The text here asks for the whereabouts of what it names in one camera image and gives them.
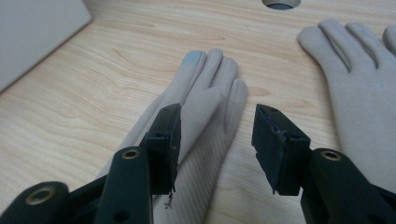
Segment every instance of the white glove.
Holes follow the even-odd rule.
[[[168,105],[179,103],[182,105],[179,161],[182,161],[223,100],[219,88],[210,87],[222,58],[220,49],[210,50],[207,56],[200,50],[187,53],[168,88],[148,106],[119,150],[139,146],[158,112]],[[235,77],[229,76],[228,79],[233,81]],[[97,177],[108,174],[111,161],[112,159],[107,162]]]
[[[211,82],[211,87],[219,89],[224,100],[193,149],[178,166],[176,193],[171,206],[166,195],[154,201],[154,223],[204,222],[222,162],[233,141],[248,97],[245,83],[234,79],[237,72],[236,62],[224,58]]]
[[[165,205],[169,203],[167,195],[154,199],[154,223],[204,221],[248,97],[248,88],[236,79],[237,74],[236,62],[223,57],[220,49],[210,50],[207,57],[202,51],[189,52],[172,83],[151,103],[120,145],[119,149],[138,146],[161,108],[182,104],[176,193],[172,207]],[[110,165],[111,160],[98,177],[106,175]]]
[[[366,26],[333,20],[298,40],[326,75],[342,150],[372,184],[396,193],[396,26],[383,34],[388,49]]]

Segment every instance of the table hole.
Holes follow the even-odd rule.
[[[301,0],[262,0],[262,3],[271,9],[289,10],[301,4]]]

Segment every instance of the black plastic part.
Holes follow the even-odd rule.
[[[148,168],[149,155],[142,147],[114,155],[95,223],[152,223]]]
[[[315,149],[309,170],[328,210],[326,223],[396,223],[392,208],[347,156],[327,148]]]
[[[175,189],[181,139],[180,108],[177,104],[161,109],[140,143],[148,151],[153,195],[168,194]]]
[[[309,190],[303,191],[301,197],[301,207],[303,208],[306,224],[327,223],[329,213],[321,198],[312,198]]]
[[[43,182],[22,192],[0,217],[1,224],[50,224],[62,216],[69,191],[61,182]]]
[[[382,198],[390,205],[390,207],[396,213],[396,194],[387,191],[385,189],[381,189],[380,187],[377,186],[375,186],[375,188],[381,194]]]
[[[257,105],[251,143],[274,192],[299,194],[300,175],[311,153],[310,141],[282,112]]]
[[[58,223],[87,224],[93,223],[96,216],[107,175],[70,193],[67,216]]]

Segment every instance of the wood grain surface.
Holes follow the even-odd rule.
[[[255,105],[283,111],[340,149],[326,79],[296,40],[306,26],[358,21],[380,37],[394,0],[87,0],[93,22],[0,95],[0,212],[24,189],[92,181],[192,49],[221,48],[249,97],[206,223],[304,223],[299,197],[273,195],[250,144]]]

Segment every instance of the screw hole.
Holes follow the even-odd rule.
[[[125,160],[134,159],[134,158],[136,158],[138,156],[139,156],[139,151],[137,151],[135,149],[128,150],[128,151],[125,151],[124,153],[122,153],[122,157]]]
[[[53,186],[46,186],[27,196],[25,202],[29,205],[37,205],[46,202],[48,199],[52,198],[55,194],[55,188]]]
[[[116,213],[114,215],[114,221],[119,222],[119,223],[128,220],[128,218],[129,218],[129,213],[128,213],[128,211],[125,211],[125,210],[119,211],[118,213]]]
[[[262,0],[262,3],[276,10],[289,10],[301,4],[301,0]]]
[[[331,161],[340,161],[341,160],[341,157],[332,151],[322,151],[321,155],[324,158],[326,158],[327,160],[331,160]]]
[[[387,223],[382,217],[379,217],[378,215],[369,214],[367,216],[367,218],[374,224],[386,224]]]

